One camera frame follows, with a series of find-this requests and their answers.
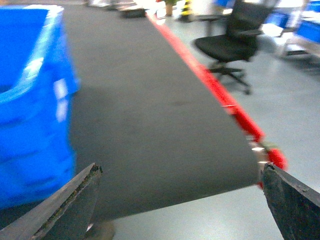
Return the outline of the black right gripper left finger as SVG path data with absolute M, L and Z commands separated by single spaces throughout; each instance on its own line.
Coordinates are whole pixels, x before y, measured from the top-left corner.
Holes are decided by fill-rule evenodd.
M 1 229 L 2 240 L 82 240 L 99 193 L 102 168 L 92 163 L 57 192 Z

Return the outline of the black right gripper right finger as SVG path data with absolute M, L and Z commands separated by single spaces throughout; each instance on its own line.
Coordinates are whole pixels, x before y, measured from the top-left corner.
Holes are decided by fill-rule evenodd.
M 266 163 L 262 189 L 269 210 L 285 240 L 320 238 L 320 193 L 294 176 Z

